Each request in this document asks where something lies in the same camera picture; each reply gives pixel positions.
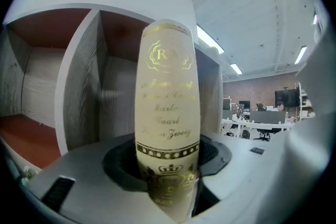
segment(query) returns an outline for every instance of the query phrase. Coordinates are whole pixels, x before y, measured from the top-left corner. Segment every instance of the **crown emblem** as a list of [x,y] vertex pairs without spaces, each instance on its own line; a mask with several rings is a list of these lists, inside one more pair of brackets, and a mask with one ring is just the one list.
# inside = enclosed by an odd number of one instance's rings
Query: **crown emblem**
[[176,165],[170,164],[169,166],[160,166],[159,171],[162,174],[171,174],[171,173],[177,173],[181,171],[183,168],[182,165]]

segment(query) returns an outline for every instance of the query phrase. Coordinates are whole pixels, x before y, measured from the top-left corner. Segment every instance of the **gold dotted band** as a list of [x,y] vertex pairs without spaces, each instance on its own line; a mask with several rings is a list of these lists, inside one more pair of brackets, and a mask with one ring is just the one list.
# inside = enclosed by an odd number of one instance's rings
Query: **gold dotted band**
[[158,159],[178,159],[188,156],[199,149],[199,141],[186,147],[178,148],[175,150],[162,150],[143,145],[137,142],[137,149],[139,152]]

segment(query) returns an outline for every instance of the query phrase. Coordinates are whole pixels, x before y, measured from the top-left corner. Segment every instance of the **black chair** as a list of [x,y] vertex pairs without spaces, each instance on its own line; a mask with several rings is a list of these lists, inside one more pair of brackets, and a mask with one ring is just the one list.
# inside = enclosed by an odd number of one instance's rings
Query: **black chair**
[[279,128],[273,128],[272,130],[265,130],[265,129],[257,129],[258,132],[260,132],[260,137],[259,138],[254,138],[254,140],[262,140],[262,141],[267,141],[269,142],[271,139],[270,133],[276,134],[281,131]]

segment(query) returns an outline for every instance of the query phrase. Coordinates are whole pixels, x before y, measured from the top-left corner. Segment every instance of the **monitor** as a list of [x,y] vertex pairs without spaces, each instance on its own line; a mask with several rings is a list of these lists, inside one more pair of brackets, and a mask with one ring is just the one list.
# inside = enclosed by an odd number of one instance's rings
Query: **monitor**
[[239,104],[243,104],[244,109],[250,109],[250,101],[239,101]]
[[300,106],[299,89],[275,91],[275,107],[278,101],[282,101],[285,108]]
[[230,110],[230,99],[223,99],[223,110]]

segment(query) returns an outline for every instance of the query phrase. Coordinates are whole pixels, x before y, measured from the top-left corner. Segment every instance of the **brown shelf surface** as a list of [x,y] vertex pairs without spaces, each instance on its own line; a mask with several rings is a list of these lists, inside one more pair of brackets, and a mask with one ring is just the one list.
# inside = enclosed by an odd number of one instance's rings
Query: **brown shelf surface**
[[61,156],[55,129],[23,115],[0,118],[0,136],[17,154],[41,169]]

